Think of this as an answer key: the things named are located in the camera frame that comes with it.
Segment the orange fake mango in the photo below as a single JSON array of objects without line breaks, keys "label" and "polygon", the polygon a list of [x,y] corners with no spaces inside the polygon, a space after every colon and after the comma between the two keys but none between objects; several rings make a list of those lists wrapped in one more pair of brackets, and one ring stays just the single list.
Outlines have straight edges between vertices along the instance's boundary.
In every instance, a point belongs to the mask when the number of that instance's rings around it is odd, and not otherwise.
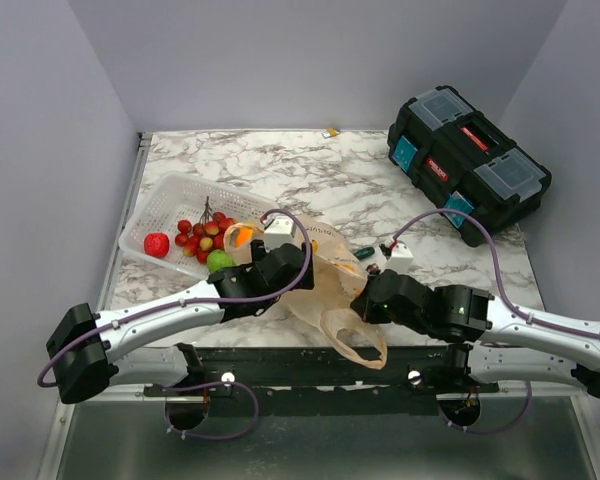
[{"label": "orange fake mango", "polygon": [[237,227],[231,234],[231,245],[235,248],[241,248],[248,245],[254,236],[254,230],[250,226]]}]

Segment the green fake guava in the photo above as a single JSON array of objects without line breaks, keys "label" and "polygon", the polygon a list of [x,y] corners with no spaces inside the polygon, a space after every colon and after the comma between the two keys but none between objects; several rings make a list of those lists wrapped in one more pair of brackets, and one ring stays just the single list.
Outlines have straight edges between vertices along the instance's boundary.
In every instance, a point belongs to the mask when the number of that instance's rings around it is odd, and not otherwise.
[{"label": "green fake guava", "polygon": [[236,265],[233,258],[224,250],[216,249],[207,257],[207,267],[211,274],[218,272],[223,268],[231,268]]}]

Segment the peach banana-print plastic bag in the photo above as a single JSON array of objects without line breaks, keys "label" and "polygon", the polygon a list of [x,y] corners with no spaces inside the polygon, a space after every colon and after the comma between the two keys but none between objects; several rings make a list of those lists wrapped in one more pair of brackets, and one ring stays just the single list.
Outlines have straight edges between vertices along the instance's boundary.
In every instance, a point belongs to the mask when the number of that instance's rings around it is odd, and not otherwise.
[{"label": "peach banana-print plastic bag", "polygon": [[[388,357],[384,333],[363,322],[350,308],[367,283],[367,272],[333,226],[307,215],[298,219],[312,244],[314,288],[285,293],[280,303],[299,320],[319,330],[345,359],[368,369],[383,369]],[[358,354],[348,343],[350,335],[370,344],[377,357],[367,359]]]}]

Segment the red fake fruit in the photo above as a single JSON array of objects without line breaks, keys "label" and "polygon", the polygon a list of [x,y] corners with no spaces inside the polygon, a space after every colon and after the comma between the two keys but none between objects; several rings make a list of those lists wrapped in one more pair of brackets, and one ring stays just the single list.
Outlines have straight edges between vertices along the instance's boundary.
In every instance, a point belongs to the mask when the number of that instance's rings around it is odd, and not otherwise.
[{"label": "red fake fruit", "polygon": [[143,241],[144,253],[154,258],[166,257],[170,250],[170,239],[163,232],[151,232]]}]

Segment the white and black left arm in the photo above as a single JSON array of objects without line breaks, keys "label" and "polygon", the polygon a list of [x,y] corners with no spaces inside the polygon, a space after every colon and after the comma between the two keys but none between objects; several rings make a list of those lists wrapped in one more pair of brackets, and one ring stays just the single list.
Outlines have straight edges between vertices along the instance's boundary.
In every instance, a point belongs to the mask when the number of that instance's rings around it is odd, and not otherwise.
[{"label": "white and black left arm", "polygon": [[256,259],[225,267],[189,289],[121,311],[71,307],[46,343],[49,364],[38,385],[58,390],[64,404],[89,400],[122,373],[120,361],[140,348],[185,330],[257,316],[294,289],[314,286],[311,247],[285,243],[252,248]]}]

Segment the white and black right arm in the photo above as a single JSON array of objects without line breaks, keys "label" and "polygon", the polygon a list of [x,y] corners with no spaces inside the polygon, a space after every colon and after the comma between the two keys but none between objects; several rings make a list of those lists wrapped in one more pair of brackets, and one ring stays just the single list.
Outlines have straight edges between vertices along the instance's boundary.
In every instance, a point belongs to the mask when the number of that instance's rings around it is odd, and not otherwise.
[{"label": "white and black right arm", "polygon": [[463,285],[429,288],[392,270],[370,276],[351,308],[369,324],[395,323],[449,344],[471,344],[467,359],[440,367],[451,391],[474,382],[540,381],[600,399],[600,321],[518,307]]}]

